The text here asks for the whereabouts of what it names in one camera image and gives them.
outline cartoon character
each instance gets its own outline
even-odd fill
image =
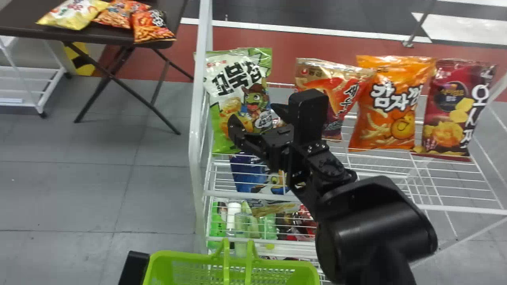
[[[408,139],[415,132],[415,115],[413,111],[408,112],[404,117],[397,119],[391,125],[392,136],[396,139]]]
[[[264,89],[264,86],[259,83],[253,84],[249,89],[241,87],[244,93],[244,104],[246,111],[255,122],[262,112],[266,110],[269,103],[269,97]]]
[[[287,193],[288,188],[283,185],[282,176],[283,172],[281,170],[269,174],[268,180],[264,182],[264,184],[266,185],[255,185],[254,187],[252,187],[250,192],[283,195],[284,192]]]

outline white shelf unit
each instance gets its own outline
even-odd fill
[[[43,45],[54,57],[59,68],[18,67],[12,57],[12,49],[18,38],[0,36],[0,49],[11,66],[0,66],[0,106],[34,107],[44,118],[44,105],[66,69],[47,43]]]
[[[211,11],[211,0],[201,0],[195,57],[196,83],[193,87],[189,142],[190,171],[197,216],[196,250],[203,253],[207,252],[207,241],[221,240],[221,237],[213,237],[209,234],[211,205],[216,197],[235,200],[254,198],[298,201],[290,192],[285,195],[237,192],[229,156],[211,153],[213,137],[208,122],[209,94],[204,91],[202,84],[198,84],[203,81],[205,51],[212,50]],[[280,91],[284,93],[281,96],[285,100],[292,93],[291,86],[280,83],[269,84],[270,88],[285,88],[276,90],[276,93]],[[507,75],[491,89],[491,101],[503,91],[505,86],[507,86]],[[279,102],[279,98],[274,98],[273,93],[270,92],[271,100]],[[416,141],[420,141],[421,116],[424,114],[425,98],[421,98],[419,104],[422,111],[417,113],[419,118],[416,118]],[[493,109],[488,107],[483,112],[493,114],[496,118],[495,123],[503,126],[498,128],[498,132],[507,137],[507,128],[494,115]],[[343,127],[344,140],[340,143],[330,141],[331,151],[346,167],[357,171],[359,179],[377,175],[390,177],[426,213],[437,231],[440,245],[437,253],[413,263],[412,267],[507,222],[507,210],[502,204],[502,201],[507,201],[507,183],[499,175],[499,171],[477,140],[479,135],[477,131],[474,142],[470,146],[471,162],[414,156],[404,150],[349,152],[348,140],[356,118],[354,112],[346,116]],[[492,179],[495,182],[494,186],[490,183]],[[247,241],[244,238],[230,238],[230,240]],[[298,241],[261,238],[254,241],[260,255],[309,259],[318,268],[315,244],[313,241],[306,241],[306,236],[303,234]],[[271,246],[266,247],[267,244],[275,246],[273,249],[268,249]]]

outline shelf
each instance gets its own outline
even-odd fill
[[[31,94],[11,66],[0,66],[0,105],[44,106],[54,87],[65,73],[64,68],[18,67]]]
[[[290,85],[283,87],[285,90],[281,88],[270,90],[270,96],[274,98],[274,102],[283,102],[292,93]],[[424,106],[420,106],[419,109],[422,109],[419,114],[424,114]],[[331,152],[345,167],[355,170],[359,180],[378,175],[391,178],[428,216],[437,231],[439,240],[443,243],[441,248],[448,248],[458,241],[467,239],[471,229],[474,233],[482,231],[484,226],[478,228],[473,224],[473,220],[476,219],[479,221],[478,224],[482,225],[485,224],[485,221],[476,216],[495,215],[498,218],[507,216],[507,210],[494,191],[506,191],[507,189],[505,187],[493,189],[473,156],[470,162],[461,162],[415,156],[406,150],[350,152],[348,143],[355,119],[355,113],[349,113],[342,129],[342,142],[328,140]],[[416,141],[420,141],[421,138],[421,125],[419,122],[416,126]],[[476,153],[475,155],[483,156],[484,154]],[[291,192],[285,195],[237,192],[229,155],[211,154],[209,156],[204,184],[204,195],[208,196],[207,240],[220,240],[219,237],[209,236],[209,217],[214,197],[299,202]],[[468,223],[466,219],[471,217],[470,215],[475,216]],[[271,255],[274,256],[291,255],[295,258],[316,259],[315,245],[308,235],[293,233],[292,236],[298,240],[254,238],[254,241],[264,249],[263,245],[274,244],[275,248],[271,251]],[[233,237],[230,240],[247,241],[246,238]]]

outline red snack bag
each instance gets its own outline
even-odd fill
[[[488,102],[489,84],[495,71],[495,65],[485,62],[456,58],[438,60],[424,113],[422,147],[415,147],[414,151],[466,160],[467,146],[479,113]]]
[[[132,14],[134,43],[152,41],[176,41],[173,32],[167,27],[167,15],[164,11],[138,11]]]
[[[131,0],[114,0],[93,21],[104,25],[130,29],[130,15],[136,11],[147,11],[151,6]]]
[[[314,58],[296,59],[296,88],[315,88],[329,97],[328,119],[323,138],[342,139],[345,115],[352,109],[373,78],[372,69],[334,63]]]

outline chip bag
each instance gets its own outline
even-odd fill
[[[467,146],[488,102],[495,71],[495,65],[484,62],[438,60],[426,103],[422,147],[414,151],[468,157]]]
[[[296,88],[298,91],[315,88],[329,97],[328,118],[322,137],[342,139],[345,115],[366,88],[375,72],[330,61],[296,59]]]
[[[359,98],[358,118],[349,150],[413,148],[417,99],[434,70],[434,60],[359,55],[357,64],[373,68],[377,74]]]
[[[44,15],[37,24],[82,30],[109,5],[99,0],[67,0]]]
[[[209,93],[214,153],[240,150],[229,139],[227,121],[235,114],[248,132],[271,129],[273,119],[266,76],[271,49],[242,48],[206,53],[204,88]]]
[[[151,6],[130,0],[114,0],[93,21],[104,25],[130,29],[130,15],[137,11],[146,11]]]
[[[137,11],[132,14],[134,43],[176,41],[167,27],[167,14],[160,10]]]

